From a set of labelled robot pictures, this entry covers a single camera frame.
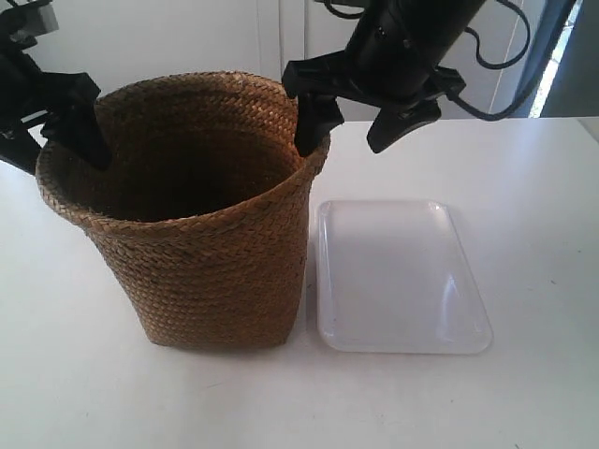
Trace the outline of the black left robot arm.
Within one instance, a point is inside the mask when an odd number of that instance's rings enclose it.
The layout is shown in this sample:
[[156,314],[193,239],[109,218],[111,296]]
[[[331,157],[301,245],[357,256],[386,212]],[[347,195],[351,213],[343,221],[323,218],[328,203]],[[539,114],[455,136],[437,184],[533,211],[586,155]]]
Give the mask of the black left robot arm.
[[95,116],[100,88],[85,72],[42,70],[25,51],[58,29],[51,1],[9,2],[1,11],[1,160],[36,173],[41,146],[29,130],[106,169],[111,152]]

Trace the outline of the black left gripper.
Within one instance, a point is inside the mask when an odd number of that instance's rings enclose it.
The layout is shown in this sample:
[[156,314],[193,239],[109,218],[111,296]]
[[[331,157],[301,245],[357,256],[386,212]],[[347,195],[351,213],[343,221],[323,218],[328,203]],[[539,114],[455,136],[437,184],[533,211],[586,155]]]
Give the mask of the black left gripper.
[[46,113],[41,134],[96,169],[107,169],[112,155],[95,116],[100,89],[90,76],[42,71],[20,52],[1,54],[1,160],[32,176],[42,146],[29,130]]

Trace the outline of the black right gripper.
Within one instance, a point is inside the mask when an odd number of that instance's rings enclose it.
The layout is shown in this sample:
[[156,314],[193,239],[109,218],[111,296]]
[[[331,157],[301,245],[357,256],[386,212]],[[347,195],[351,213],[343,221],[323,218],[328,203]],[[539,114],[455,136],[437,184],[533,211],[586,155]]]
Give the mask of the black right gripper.
[[437,86],[410,50],[372,53],[365,66],[359,61],[358,53],[335,51],[287,63],[282,82],[287,95],[298,98],[294,143],[301,157],[309,156],[332,129],[344,123],[336,97],[381,109],[367,142],[373,152],[383,152],[441,118],[435,99],[446,91],[459,94],[466,87],[457,70],[441,66],[436,74],[445,85]]

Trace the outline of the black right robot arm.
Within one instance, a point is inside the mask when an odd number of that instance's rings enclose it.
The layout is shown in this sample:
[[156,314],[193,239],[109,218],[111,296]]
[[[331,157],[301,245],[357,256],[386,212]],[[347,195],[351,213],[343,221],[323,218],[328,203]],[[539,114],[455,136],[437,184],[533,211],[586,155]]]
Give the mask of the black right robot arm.
[[375,153],[439,120],[438,98],[465,87],[457,70],[439,64],[482,6],[480,1],[372,1],[342,50],[288,62],[282,83],[298,102],[299,154],[311,154],[343,124],[341,98],[378,110],[367,133]]

